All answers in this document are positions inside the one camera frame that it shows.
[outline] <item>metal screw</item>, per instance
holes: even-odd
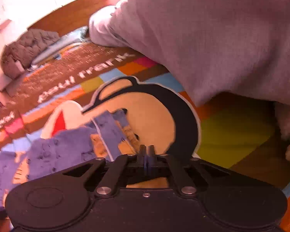
[[[195,187],[183,187],[182,188],[182,193],[183,194],[194,194],[197,190]]]
[[[109,194],[111,191],[112,191],[112,189],[110,189],[109,187],[99,187],[97,189],[97,193],[102,194],[102,195]]]

